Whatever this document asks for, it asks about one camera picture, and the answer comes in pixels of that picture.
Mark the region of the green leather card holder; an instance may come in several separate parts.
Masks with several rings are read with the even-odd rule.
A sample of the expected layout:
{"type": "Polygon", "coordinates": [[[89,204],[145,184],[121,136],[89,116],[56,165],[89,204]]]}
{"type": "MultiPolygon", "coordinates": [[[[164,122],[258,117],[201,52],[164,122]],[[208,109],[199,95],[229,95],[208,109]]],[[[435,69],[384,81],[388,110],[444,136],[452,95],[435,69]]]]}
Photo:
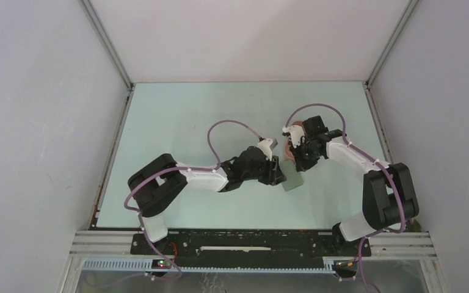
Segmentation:
{"type": "Polygon", "coordinates": [[[285,180],[281,183],[285,192],[289,192],[304,184],[301,172],[296,170],[296,165],[292,160],[285,160],[280,164],[280,168],[285,176],[285,180]]]}

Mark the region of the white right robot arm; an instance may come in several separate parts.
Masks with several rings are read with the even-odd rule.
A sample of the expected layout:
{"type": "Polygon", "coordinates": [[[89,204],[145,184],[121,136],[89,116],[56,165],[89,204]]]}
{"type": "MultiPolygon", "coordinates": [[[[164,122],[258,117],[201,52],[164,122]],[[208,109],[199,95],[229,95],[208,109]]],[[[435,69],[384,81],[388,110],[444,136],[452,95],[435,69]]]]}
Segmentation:
{"type": "Polygon", "coordinates": [[[403,163],[391,164],[357,151],[342,130],[329,130],[320,116],[301,125],[284,127],[296,170],[306,172],[320,159],[330,159],[350,170],[362,181],[360,212],[337,223],[332,231],[331,248],[346,255],[355,241],[376,231],[405,222],[419,214],[412,176],[403,163]]]}

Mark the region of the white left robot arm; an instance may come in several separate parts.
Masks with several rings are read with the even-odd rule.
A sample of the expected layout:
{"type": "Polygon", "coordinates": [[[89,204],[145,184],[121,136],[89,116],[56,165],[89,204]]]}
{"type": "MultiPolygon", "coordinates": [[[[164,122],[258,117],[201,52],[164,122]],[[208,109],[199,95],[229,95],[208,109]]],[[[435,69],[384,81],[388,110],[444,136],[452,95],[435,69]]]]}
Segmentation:
{"type": "Polygon", "coordinates": [[[163,213],[184,190],[231,192],[246,181],[277,186],[286,181],[278,156],[260,147],[250,146],[239,156],[219,166],[186,165],[165,153],[133,174],[127,181],[145,234],[145,246],[154,254],[164,253],[169,246],[169,231],[163,213]]]}

